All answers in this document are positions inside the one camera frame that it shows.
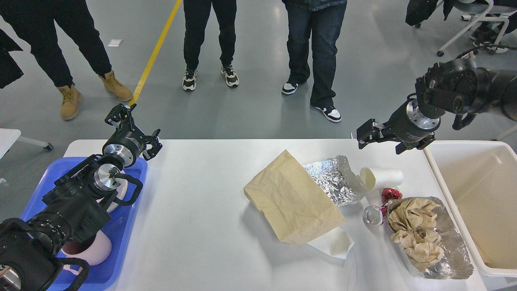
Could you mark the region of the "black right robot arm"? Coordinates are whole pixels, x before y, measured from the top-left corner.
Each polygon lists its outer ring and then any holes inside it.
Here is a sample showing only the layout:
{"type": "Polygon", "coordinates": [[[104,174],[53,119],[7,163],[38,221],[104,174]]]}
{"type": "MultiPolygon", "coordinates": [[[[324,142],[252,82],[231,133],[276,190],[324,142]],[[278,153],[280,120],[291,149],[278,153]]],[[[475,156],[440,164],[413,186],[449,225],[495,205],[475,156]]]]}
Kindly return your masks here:
{"type": "Polygon", "coordinates": [[[478,67],[469,51],[446,63],[436,63],[416,79],[415,92],[385,123],[370,119],[357,131],[358,147],[395,141],[395,151],[424,149],[434,142],[441,117],[455,114],[453,129],[468,126],[477,114],[488,112],[515,121],[516,72],[478,67]]]}

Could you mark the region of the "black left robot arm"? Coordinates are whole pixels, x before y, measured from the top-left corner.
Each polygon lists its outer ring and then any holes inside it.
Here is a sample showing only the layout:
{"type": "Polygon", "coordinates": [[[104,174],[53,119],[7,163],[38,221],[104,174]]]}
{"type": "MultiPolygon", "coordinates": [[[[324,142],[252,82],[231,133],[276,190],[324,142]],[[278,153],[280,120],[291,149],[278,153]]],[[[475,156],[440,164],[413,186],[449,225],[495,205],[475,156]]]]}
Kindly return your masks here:
{"type": "Polygon", "coordinates": [[[9,218],[1,223],[0,261],[2,291],[46,291],[65,265],[78,265],[81,272],[67,287],[77,291],[88,277],[90,265],[84,259],[58,257],[69,241],[80,243],[94,236],[111,216],[112,203],[131,206],[143,183],[122,170],[140,155],[154,158],[162,149],[157,129],[145,135],[134,123],[135,104],[118,104],[105,123],[118,123],[115,133],[102,148],[81,161],[54,182],[42,201],[46,208],[28,221],[9,218]]]}

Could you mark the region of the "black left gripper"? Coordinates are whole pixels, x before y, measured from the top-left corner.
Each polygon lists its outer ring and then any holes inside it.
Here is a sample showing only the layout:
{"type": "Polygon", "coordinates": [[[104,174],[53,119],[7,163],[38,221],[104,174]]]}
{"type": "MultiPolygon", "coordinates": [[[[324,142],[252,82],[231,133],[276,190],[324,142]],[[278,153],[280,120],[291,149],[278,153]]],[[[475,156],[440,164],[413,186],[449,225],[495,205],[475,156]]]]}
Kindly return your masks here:
{"type": "Polygon", "coordinates": [[[135,125],[131,112],[136,106],[137,104],[119,103],[105,118],[105,123],[116,123],[117,128],[103,146],[102,154],[120,157],[124,168],[131,167],[141,154],[144,160],[151,160],[163,147],[158,138],[161,129],[155,130],[151,135],[145,135],[135,125]]]}

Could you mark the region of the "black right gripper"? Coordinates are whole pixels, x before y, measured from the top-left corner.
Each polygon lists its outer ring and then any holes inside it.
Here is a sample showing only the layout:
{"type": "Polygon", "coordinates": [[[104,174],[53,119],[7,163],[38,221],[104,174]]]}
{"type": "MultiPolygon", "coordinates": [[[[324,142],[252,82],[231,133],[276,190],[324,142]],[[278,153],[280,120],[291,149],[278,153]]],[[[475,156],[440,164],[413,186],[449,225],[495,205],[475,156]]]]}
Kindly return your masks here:
{"type": "Polygon", "coordinates": [[[362,150],[370,143],[387,141],[400,142],[395,147],[396,154],[416,148],[422,150],[434,142],[434,131],[441,125],[441,118],[426,117],[419,108],[417,99],[406,100],[382,124],[369,119],[356,130],[358,147],[362,150]]]}

